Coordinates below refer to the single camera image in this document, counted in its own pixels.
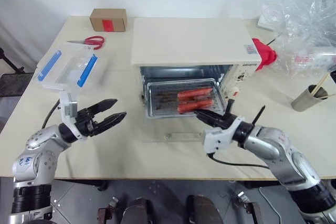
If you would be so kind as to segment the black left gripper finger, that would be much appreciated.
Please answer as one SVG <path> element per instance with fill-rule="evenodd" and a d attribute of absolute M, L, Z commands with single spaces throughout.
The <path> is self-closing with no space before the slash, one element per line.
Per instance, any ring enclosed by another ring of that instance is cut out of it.
<path fill-rule="evenodd" d="M 98 124 L 98 131 L 106 131 L 119 124 L 127 115 L 126 112 L 119 112 L 105 118 Z"/>
<path fill-rule="evenodd" d="M 105 99 L 88 107 L 87 110 L 89 111 L 91 116 L 94 116 L 98 113 L 110 109 L 115 103 L 117 103 L 117 101 L 117 99 Z"/>

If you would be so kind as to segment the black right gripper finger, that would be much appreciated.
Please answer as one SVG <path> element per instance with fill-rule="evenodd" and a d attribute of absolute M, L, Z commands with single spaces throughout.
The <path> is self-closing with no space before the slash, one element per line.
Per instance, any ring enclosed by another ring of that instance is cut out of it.
<path fill-rule="evenodd" d="M 222 115 L 210 110 L 195 110 L 195 114 L 201 121 L 216 121 L 222 118 Z"/>
<path fill-rule="evenodd" d="M 219 118 L 199 115 L 198 119 L 211 127 L 221 127 L 221 120 Z"/>

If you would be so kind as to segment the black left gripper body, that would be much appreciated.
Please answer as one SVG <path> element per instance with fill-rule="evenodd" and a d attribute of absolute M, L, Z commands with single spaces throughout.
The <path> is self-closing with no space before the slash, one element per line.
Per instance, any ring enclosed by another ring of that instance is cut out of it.
<path fill-rule="evenodd" d="M 99 108 L 84 108 L 77 112 L 75 127 L 83 136 L 95 136 L 101 133 L 99 123 L 94 116 L 100 113 Z"/>

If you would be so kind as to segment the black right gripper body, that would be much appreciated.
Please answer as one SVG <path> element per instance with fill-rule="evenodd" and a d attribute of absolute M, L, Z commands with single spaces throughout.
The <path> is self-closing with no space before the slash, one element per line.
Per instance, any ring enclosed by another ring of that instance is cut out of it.
<path fill-rule="evenodd" d="M 219 127 L 223 130 L 228 129 L 233 122 L 236 120 L 237 116 L 233 114 L 224 114 L 219 119 Z"/>

